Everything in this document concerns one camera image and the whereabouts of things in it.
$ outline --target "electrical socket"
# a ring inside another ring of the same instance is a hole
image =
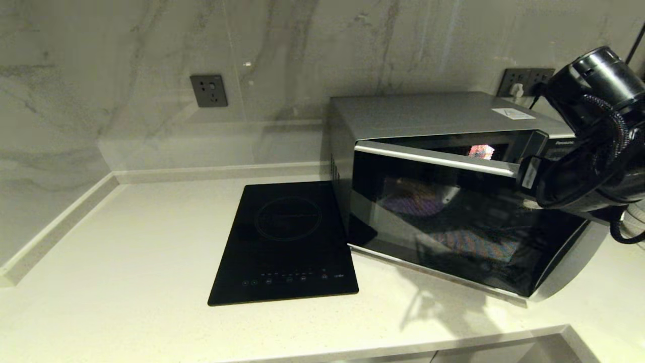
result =
[[[222,76],[212,74],[207,76],[190,76],[190,83],[195,91],[197,105],[200,107],[226,107],[226,92]]]
[[[554,68],[531,68],[531,73],[528,75],[528,82],[524,86],[524,95],[536,96],[538,93],[536,86],[539,83],[547,83],[553,77],[554,72]]]
[[[553,68],[507,68],[502,82],[497,90],[497,97],[513,97],[511,87],[520,83],[524,89],[524,97],[534,97],[538,83],[547,83],[552,77]]]

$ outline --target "white marble backsplash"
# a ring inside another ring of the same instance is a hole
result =
[[[29,6],[0,0],[0,266],[110,169]]]
[[[319,160],[331,96],[495,93],[507,67],[626,56],[643,14],[642,0],[0,0],[0,263],[105,163]],[[191,74],[222,74],[229,106],[198,108]]]

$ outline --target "black induction cooktop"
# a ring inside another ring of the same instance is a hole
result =
[[[330,182],[244,188],[208,305],[358,290]]]

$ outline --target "microwave window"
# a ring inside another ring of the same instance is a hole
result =
[[[497,152],[476,146],[464,152],[477,158]],[[530,296],[585,221],[532,209],[513,185],[504,176],[357,153],[350,238],[380,253]]]

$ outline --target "countertop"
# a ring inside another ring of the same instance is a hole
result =
[[[568,325],[601,362],[645,362],[645,251],[611,238],[528,307],[360,254],[356,295],[207,306],[244,185],[317,179],[119,186],[17,287],[0,289],[0,362],[320,362]]]

